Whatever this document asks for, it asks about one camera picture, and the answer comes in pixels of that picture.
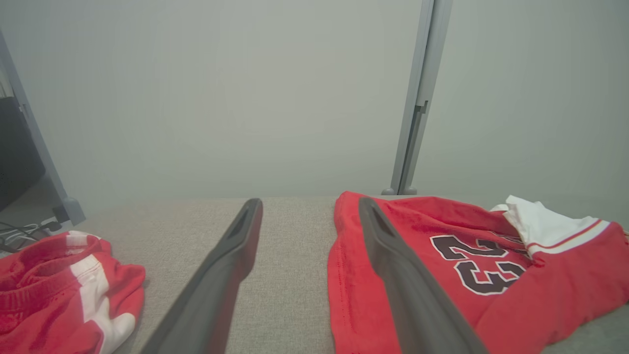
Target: red stripe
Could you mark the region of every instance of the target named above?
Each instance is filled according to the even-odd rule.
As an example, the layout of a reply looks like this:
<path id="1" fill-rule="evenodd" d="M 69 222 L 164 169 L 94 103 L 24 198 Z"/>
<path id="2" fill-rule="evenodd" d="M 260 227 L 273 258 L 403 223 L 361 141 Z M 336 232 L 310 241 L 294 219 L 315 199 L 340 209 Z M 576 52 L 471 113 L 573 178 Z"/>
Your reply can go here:
<path id="1" fill-rule="evenodd" d="M 554 245 L 552 245 L 552 246 L 542 246 L 541 244 L 538 244 L 538 243 L 531 243 L 531 244 L 526 245 L 526 248 L 528 249 L 529 247 L 531 247 L 531 246 L 533 246 L 533 245 L 538 246 L 538 247 L 541 247 L 541 248 L 545 248 L 545 249 L 555 248 L 555 247 L 557 247 L 557 246 L 560 246 L 560 245 L 562 245 L 562 244 L 564 244 L 564 243 L 566 243 L 566 242 L 570 241 L 571 239 L 574 239 L 574 238 L 575 238 L 575 237 L 577 237 L 577 236 L 583 235 L 583 234 L 584 234 L 584 233 L 586 233 L 587 231 L 590 231 L 590 230 L 591 230 L 594 226 L 598 225 L 600 222 L 601 222 L 601 219 L 598 219 L 598 220 L 597 220 L 595 223 L 593 223 L 592 225 L 590 225 L 590 226 L 586 227 L 585 229 L 581 230 L 581 232 L 578 232 L 578 233 L 576 233 L 576 234 L 574 234 L 574 235 L 572 235 L 572 236 L 568 237 L 567 239 L 565 239 L 565 240 L 563 240 L 563 241 L 561 241 L 561 242 L 559 242 L 559 243 L 555 243 L 555 244 L 554 244 Z"/>

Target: gray fabric surface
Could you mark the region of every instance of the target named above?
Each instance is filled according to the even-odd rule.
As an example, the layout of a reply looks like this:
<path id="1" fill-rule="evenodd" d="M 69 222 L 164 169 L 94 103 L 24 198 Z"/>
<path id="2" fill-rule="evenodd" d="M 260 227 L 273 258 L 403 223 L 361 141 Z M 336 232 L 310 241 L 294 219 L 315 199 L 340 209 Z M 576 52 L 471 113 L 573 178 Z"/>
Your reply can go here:
<path id="1" fill-rule="evenodd" d="M 227 353 L 334 352 L 326 275 L 337 236 L 335 200 L 263 199 L 255 265 L 238 292 Z M 140 352 L 244 202 L 209 199 L 129 206 L 77 226 L 111 242 L 114 257 L 122 263 L 147 270 L 140 322 L 117 354 Z M 579 328 L 544 354 L 624 353 L 629 348 L 628 326 L 625 306 Z"/>

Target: red clothing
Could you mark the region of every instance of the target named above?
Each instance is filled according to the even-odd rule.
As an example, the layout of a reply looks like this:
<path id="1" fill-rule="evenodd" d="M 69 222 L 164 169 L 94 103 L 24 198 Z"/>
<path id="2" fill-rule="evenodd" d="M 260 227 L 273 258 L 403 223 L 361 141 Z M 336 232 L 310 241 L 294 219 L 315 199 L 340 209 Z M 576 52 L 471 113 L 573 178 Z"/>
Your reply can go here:
<path id="1" fill-rule="evenodd" d="M 343 193 L 334 213 L 328 291 L 336 350 L 399 353 L 384 284 L 365 250 L 360 197 Z M 550 245 L 527 244 L 503 212 L 436 197 L 376 202 L 491 353 L 539 353 L 629 300 L 629 248 L 616 223 L 591 218 Z"/>
<path id="2" fill-rule="evenodd" d="M 112 353 L 144 301 L 144 267 L 120 265 L 111 245 L 70 231 L 0 260 L 3 353 Z"/>

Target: jersey number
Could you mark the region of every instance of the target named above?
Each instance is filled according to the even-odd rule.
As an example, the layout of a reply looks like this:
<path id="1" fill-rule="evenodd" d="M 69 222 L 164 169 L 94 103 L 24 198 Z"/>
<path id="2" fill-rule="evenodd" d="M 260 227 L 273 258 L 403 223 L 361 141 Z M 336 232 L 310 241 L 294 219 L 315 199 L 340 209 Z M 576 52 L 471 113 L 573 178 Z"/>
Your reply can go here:
<path id="1" fill-rule="evenodd" d="M 463 285 L 475 294 L 502 294 L 524 274 L 525 269 L 516 263 L 496 261 L 496 266 L 500 271 L 484 271 L 487 280 L 480 281 L 476 277 L 481 272 L 479 267 L 465 253 L 483 257 L 503 258 L 507 255 L 507 250 L 500 248 L 495 242 L 482 239 L 476 240 L 479 248 L 473 248 L 462 243 L 454 235 L 433 236 L 430 238 L 430 241 L 444 259 L 458 260 L 454 269 L 459 274 Z M 505 278 L 506 273 L 511 274 L 512 277 L 510 279 Z"/>

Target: metal frame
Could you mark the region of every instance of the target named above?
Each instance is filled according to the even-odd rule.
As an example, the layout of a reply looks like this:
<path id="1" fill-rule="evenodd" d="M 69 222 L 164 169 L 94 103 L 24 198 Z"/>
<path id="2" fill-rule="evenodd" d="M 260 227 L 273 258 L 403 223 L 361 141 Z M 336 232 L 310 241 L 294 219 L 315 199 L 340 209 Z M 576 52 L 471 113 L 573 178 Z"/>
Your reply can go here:
<path id="1" fill-rule="evenodd" d="M 430 102 L 435 92 L 443 44 L 450 22 L 452 0 L 424 1 L 421 10 L 420 29 L 413 56 L 398 153 L 393 167 L 391 187 L 382 191 L 383 195 L 417 194 L 417 189 L 411 186 L 411 182 L 426 129 Z"/>
<path id="2" fill-rule="evenodd" d="M 48 148 L 46 147 L 46 143 L 43 140 L 42 133 L 37 126 L 33 111 L 30 109 L 30 104 L 28 102 L 28 99 L 26 98 L 26 91 L 24 91 L 24 87 L 22 87 L 22 82 L 19 80 L 18 71 L 13 64 L 13 59 L 11 58 L 9 48 L 4 41 L 2 31 L 0 31 L 0 61 L 3 63 L 4 69 L 6 70 L 9 82 L 11 83 L 11 87 L 13 88 L 13 93 L 20 103 L 20 110 L 22 111 L 26 123 L 28 124 L 28 128 L 31 132 L 31 136 L 33 138 L 33 142 L 35 143 L 35 147 L 37 148 L 37 152 L 39 153 L 40 158 L 42 159 L 42 163 L 46 168 L 46 173 L 48 173 L 48 175 L 50 176 L 52 184 L 55 187 L 57 194 L 59 195 L 59 198 L 61 198 L 61 201 L 64 205 L 65 211 L 70 217 L 70 221 L 72 221 L 72 223 L 76 225 L 85 220 L 85 214 L 83 214 L 83 210 L 81 209 L 81 205 L 79 205 L 79 201 L 68 196 L 68 193 L 65 191 L 64 186 L 61 183 L 61 178 L 59 177 L 57 169 L 55 168 L 55 164 L 52 161 L 52 157 L 48 152 Z"/>

